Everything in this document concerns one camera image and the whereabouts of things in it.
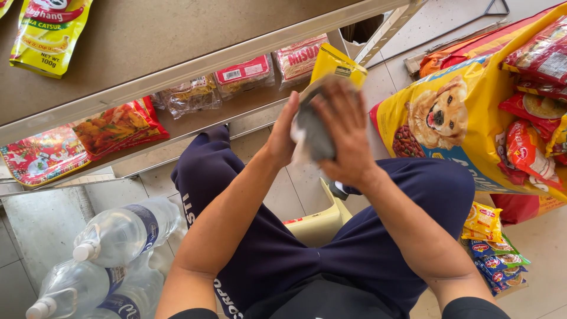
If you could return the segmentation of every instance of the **white bottle cap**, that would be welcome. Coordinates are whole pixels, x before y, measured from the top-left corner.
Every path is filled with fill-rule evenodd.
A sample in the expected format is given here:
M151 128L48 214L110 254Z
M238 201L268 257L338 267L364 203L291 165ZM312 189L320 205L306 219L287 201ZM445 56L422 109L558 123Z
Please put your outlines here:
M26 311L26 319L47 318L55 312L57 303L51 298L42 298Z
M95 253L95 247L91 243L84 242L73 249L73 258L75 258L76 261L83 262L93 259Z

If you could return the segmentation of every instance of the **hand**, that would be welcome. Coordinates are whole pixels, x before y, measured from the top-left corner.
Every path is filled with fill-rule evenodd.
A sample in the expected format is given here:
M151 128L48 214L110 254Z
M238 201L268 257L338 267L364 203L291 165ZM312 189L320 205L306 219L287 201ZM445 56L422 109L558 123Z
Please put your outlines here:
M289 96L289 101L283 107L282 112L272 128L268 142L264 145L270 160L273 161L278 168L282 168L291 163L291 155L295 149L295 143L290 137L291 121L295 113L297 113L298 107L299 94L293 91Z
M366 137L367 115L362 94L358 92L354 96L345 81L341 79L323 85L332 106L320 95L311 100L336 148L334 161L324 159L318 163L332 180L363 191L375 178L374 172L381 169L372 158Z

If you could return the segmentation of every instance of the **black shirt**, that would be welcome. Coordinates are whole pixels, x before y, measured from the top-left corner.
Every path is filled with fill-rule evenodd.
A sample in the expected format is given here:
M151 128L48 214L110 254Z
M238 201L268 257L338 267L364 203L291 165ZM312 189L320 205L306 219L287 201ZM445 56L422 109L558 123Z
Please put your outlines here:
M244 319L398 319L395 313L375 295L338 283L327 274L319 274L292 289L259 301L244 314ZM451 301L442 319L510 319L496 305L476 297ZM208 309L182 311L170 319L218 319Z

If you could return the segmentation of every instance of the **navy sweatpants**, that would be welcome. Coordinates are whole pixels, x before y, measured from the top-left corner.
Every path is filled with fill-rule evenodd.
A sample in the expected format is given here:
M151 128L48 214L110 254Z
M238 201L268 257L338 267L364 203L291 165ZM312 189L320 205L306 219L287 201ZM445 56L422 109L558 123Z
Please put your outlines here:
M432 158L392 158L376 163L441 227L458 237L475 190L466 168ZM230 149L225 127L193 140L171 174L189 227L243 169L244 164ZM349 187L346 191L359 194ZM372 206L350 219L330 244L307 248L263 204L214 287L225 315L242 318L255 302L321 272L347 278L377 295L399 318L408 317L427 288L408 267Z

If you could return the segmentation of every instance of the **water bottle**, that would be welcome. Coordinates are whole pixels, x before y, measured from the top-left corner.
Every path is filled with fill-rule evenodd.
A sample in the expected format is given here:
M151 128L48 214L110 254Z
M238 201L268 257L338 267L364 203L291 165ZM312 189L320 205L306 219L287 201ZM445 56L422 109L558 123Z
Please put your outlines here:
M75 238L73 258L101 267L127 266L144 251L162 245L181 213L167 198L155 197L96 215Z
M163 289L163 275L148 270L129 276L84 319L153 319Z
M125 267L102 268L73 259L59 263L43 280L41 297L26 311L26 318L82 318L113 293L125 275Z

